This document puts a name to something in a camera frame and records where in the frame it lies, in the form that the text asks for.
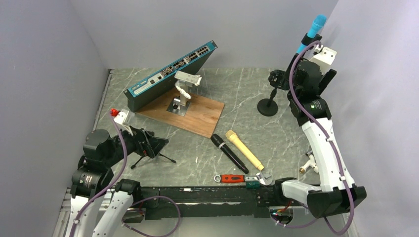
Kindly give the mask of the black tripod shock mount stand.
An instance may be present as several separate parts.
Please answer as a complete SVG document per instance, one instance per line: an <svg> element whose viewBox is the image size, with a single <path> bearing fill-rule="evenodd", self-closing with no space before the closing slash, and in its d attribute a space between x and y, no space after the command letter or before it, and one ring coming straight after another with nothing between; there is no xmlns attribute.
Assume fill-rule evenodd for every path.
<svg viewBox="0 0 419 237"><path fill-rule="evenodd" d="M156 137L154 132L147 131L145 129L135 130L133 133L134 139L137 141L138 150L136 153L140 155L140 158L130 167L130 169L135 169L137 164L144 157L153 159L160 156L167 158L172 163L176 163L174 159L171 159L161 153L163 148L169 143L169 139Z"/></svg>

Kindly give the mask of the black microphone blue foam head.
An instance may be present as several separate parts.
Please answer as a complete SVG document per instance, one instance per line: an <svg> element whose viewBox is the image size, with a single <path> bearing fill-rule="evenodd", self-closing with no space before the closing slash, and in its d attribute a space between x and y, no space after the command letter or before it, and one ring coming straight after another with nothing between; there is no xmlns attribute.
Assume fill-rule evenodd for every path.
<svg viewBox="0 0 419 237"><path fill-rule="evenodd" d="M245 166L243 161L239 159L239 157L227 146L225 141L218 135L213 134L210 137L210 140L213 144L218 147L242 172L245 174L249 174L248 168Z"/></svg>

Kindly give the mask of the black round base mic stand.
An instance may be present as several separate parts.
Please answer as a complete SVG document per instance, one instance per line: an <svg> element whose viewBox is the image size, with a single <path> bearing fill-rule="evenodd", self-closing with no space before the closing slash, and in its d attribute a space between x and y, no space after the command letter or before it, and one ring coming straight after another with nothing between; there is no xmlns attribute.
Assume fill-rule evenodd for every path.
<svg viewBox="0 0 419 237"><path fill-rule="evenodd" d="M269 98L261 99L257 104L257 110L260 114L266 117L274 116L278 111L278 105L274 101L277 90L288 91L290 89L289 80L286 71L273 70L270 72L268 82L273 90Z"/></svg>

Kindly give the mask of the beige gold microphone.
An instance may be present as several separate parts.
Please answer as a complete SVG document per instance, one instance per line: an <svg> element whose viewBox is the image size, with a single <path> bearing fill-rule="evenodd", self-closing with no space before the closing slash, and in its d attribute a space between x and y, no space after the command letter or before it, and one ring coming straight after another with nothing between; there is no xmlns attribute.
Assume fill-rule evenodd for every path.
<svg viewBox="0 0 419 237"><path fill-rule="evenodd" d="M236 148L252 163L252 165L262 171L264 169L263 164L261 161L252 153L252 151L241 141L238 135L232 131L228 130L226 132L226 138L233 143Z"/></svg>

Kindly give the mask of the black clip mic stand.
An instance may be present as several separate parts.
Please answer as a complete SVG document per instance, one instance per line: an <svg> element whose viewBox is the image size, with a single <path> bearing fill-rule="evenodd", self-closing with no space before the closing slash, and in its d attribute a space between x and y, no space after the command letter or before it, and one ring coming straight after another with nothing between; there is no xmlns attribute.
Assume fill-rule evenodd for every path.
<svg viewBox="0 0 419 237"><path fill-rule="evenodd" d="M312 42L317 41L317 40L321 40L321 39L322 39L322 36L321 36L320 34L316 34L315 36L310 37L310 36L308 35L308 33L306 33L306 34L304 35L304 37L302 38L302 40L301 40L301 46L302 46L303 48L305 48L305 47L307 47L308 45L310 45Z"/></svg>

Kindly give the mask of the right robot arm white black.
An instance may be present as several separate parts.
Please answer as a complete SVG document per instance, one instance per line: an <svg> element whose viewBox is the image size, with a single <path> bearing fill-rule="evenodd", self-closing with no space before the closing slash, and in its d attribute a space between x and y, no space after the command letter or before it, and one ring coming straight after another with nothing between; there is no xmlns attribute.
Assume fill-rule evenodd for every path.
<svg viewBox="0 0 419 237"><path fill-rule="evenodd" d="M319 219L351 212L367 196L363 186L357 186L349 174L336 144L332 114L322 92L336 76L334 69L322 73L320 66L303 60L289 65L281 80L298 125L307 137L320 175L318 186L295 178L277 179L272 198L278 205L295 200L308 207Z"/></svg>

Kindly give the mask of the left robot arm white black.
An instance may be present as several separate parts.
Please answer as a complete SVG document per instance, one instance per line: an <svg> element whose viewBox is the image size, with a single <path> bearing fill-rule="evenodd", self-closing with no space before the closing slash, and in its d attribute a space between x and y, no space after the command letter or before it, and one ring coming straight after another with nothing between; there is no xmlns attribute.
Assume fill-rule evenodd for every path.
<svg viewBox="0 0 419 237"><path fill-rule="evenodd" d="M72 176L71 213L65 235L67 237L111 237L129 207L142 201L138 181L120 179L112 166L128 155L154 158L169 143L154 132L132 128L119 129L111 137L105 129L94 130L86 137L84 155Z"/></svg>

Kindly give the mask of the brown wooden board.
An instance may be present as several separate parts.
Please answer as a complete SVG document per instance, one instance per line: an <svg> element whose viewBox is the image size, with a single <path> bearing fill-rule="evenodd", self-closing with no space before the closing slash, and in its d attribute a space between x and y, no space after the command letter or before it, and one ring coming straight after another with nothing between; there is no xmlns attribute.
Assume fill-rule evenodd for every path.
<svg viewBox="0 0 419 237"><path fill-rule="evenodd" d="M210 138L214 133L225 104L192 93L191 103L186 109L186 114L182 116L168 111L173 98L177 95L179 95L179 92L176 89L171 89L137 112L150 119Z"/></svg>

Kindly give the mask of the white metal pipe fitting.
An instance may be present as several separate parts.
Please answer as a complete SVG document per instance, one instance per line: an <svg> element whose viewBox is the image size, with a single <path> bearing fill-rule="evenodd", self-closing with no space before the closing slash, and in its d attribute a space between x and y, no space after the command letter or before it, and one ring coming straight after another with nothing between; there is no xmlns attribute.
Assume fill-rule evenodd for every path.
<svg viewBox="0 0 419 237"><path fill-rule="evenodd" d="M307 162L308 166L311 167L314 170L314 172L319 173L319 169L318 169L313 152L312 151L307 152L306 156L309 158L309 161Z"/></svg>

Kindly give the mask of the green small connector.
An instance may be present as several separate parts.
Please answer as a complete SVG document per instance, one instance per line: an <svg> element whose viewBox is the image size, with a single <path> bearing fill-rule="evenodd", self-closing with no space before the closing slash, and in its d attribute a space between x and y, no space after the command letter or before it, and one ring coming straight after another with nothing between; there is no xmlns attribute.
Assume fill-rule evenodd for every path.
<svg viewBox="0 0 419 237"><path fill-rule="evenodd" d="M260 189L260 187L261 187L261 184L258 181L247 181L246 182L246 188L247 189L256 190L256 189Z"/></svg>

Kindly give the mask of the white silver bracket fixture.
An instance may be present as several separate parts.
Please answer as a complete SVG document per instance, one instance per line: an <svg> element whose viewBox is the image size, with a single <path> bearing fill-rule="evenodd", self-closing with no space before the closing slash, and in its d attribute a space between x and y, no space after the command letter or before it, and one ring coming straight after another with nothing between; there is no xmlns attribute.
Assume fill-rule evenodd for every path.
<svg viewBox="0 0 419 237"><path fill-rule="evenodd" d="M200 75L177 71L174 78L177 79L175 88L180 95L173 98L167 111L180 116L185 116L192 98L189 94L189 88L200 85L202 77Z"/></svg>

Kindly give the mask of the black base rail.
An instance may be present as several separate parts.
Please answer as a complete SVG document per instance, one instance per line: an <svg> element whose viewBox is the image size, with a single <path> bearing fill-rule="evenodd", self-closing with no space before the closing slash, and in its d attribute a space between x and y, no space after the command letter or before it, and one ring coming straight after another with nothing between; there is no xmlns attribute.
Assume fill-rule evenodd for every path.
<svg viewBox="0 0 419 237"><path fill-rule="evenodd" d="M280 199L271 186L143 187L142 198L123 215L128 223L175 217L252 216L268 218L270 212L287 208L294 201Z"/></svg>

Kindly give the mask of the blue network switch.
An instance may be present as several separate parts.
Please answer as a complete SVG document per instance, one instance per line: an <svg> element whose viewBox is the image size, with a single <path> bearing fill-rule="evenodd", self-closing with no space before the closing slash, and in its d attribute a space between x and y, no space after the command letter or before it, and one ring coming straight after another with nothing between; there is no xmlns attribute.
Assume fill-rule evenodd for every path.
<svg viewBox="0 0 419 237"><path fill-rule="evenodd" d="M129 110L138 112L142 107L175 88L176 72L196 75L217 48L214 41L209 41L128 87L124 94L127 97Z"/></svg>

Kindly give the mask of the red handled adjustable wrench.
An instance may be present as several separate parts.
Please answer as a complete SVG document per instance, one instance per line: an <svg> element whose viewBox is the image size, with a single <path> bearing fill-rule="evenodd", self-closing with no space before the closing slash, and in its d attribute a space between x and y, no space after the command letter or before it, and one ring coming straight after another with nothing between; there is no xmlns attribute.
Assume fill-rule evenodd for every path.
<svg viewBox="0 0 419 237"><path fill-rule="evenodd" d="M214 181L219 183L243 183L249 181L257 181L262 185L270 185L273 178L270 174L263 174L259 172L254 175L241 175L241 174L220 174L214 176Z"/></svg>

